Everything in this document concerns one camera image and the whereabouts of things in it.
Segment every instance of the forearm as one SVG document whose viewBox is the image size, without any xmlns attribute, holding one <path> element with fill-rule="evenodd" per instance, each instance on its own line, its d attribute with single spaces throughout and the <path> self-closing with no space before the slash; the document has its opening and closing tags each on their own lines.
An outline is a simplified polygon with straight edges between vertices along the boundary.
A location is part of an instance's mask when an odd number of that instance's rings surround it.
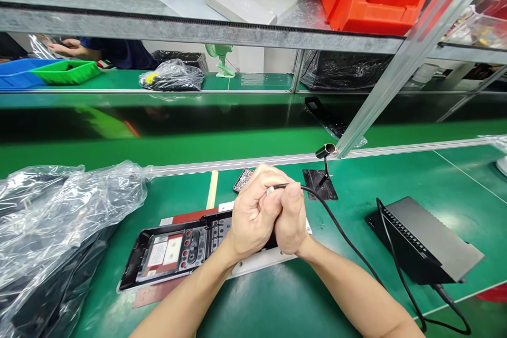
<svg viewBox="0 0 507 338">
<path fill-rule="evenodd" d="M 73 56 L 85 61 L 100 61 L 102 59 L 102 52 L 82 46 L 79 49 L 75 49 Z"/>
<path fill-rule="evenodd" d="M 355 263 L 311 237 L 305 239 L 297 255 L 312 266 L 363 336 L 423 336 L 407 311 Z"/>
<path fill-rule="evenodd" d="M 153 309 L 131 338 L 192 337 L 235 264 L 226 239 L 202 266 Z"/>
</svg>

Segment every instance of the hand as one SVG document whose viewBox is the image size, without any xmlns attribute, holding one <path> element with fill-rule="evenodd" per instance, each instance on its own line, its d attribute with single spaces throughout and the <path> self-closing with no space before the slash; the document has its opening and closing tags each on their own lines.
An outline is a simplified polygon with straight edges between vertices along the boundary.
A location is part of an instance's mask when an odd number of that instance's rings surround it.
<svg viewBox="0 0 507 338">
<path fill-rule="evenodd" d="M 78 55 L 86 54 L 86 48 L 81 45 L 81 42 L 76 39 L 66 39 L 62 41 L 65 45 L 48 44 L 48 49 L 53 53 L 63 55 L 65 57 L 77 57 Z"/>
<path fill-rule="evenodd" d="M 301 184 L 289 183 L 280 202 L 282 211 L 275 223 L 276 242 L 283 253 L 297 254 L 305 239 L 310 237 L 306 231 L 305 196 Z"/>
<path fill-rule="evenodd" d="M 288 182 L 293 180 L 282 171 L 260 164 L 240 191 L 232 210 L 231 229 L 224 240 L 231 246 L 236 262 L 260 251 L 270 238 L 281 211 L 283 191 L 280 189 L 266 196 L 266 190 Z"/>
</svg>

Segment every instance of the person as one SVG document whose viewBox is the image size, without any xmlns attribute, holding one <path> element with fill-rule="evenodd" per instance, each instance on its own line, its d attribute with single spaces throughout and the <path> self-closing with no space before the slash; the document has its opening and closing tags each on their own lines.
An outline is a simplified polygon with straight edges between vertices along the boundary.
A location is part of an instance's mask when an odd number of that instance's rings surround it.
<svg viewBox="0 0 507 338">
<path fill-rule="evenodd" d="M 270 186 L 283 183 L 289 184 L 266 195 Z M 310 264 L 363 336 L 424 337 L 407 311 L 372 276 L 316 241 L 305 222 L 301 184 L 274 167 L 259 165 L 234 202 L 231 229 L 218 249 L 130 337 L 193 337 L 233 267 L 262 249 L 273 228 L 279 248 Z"/>
<path fill-rule="evenodd" d="M 61 44 L 49 43 L 48 49 L 65 57 L 86 61 L 107 60 L 119 69 L 153 70 L 157 62 L 139 40 L 117 40 L 96 37 L 65 39 Z"/>
</svg>

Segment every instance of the blue shirt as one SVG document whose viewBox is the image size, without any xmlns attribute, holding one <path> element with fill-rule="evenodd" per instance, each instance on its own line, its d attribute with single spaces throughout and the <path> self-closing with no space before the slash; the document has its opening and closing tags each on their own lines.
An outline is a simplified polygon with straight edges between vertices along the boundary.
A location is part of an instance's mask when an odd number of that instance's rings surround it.
<svg viewBox="0 0 507 338">
<path fill-rule="evenodd" d="M 116 40 L 96 37 L 79 39 L 85 48 L 100 50 L 102 59 L 119 69 L 153 70 L 158 63 L 139 40 Z"/>
</svg>

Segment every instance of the fan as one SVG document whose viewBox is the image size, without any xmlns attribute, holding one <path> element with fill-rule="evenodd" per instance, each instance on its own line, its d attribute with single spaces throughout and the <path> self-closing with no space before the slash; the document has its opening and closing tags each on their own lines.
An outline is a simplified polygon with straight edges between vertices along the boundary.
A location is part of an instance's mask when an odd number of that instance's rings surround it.
<svg viewBox="0 0 507 338">
<path fill-rule="evenodd" d="M 206 51 L 210 56 L 220 59 L 220 63 L 217 63 L 217 67 L 222 71 L 217 73 L 217 77 L 234 78 L 234 71 L 226 66 L 226 54 L 232 51 L 232 46 L 218 44 L 204 44 L 204 46 L 206 46 Z"/>
</svg>

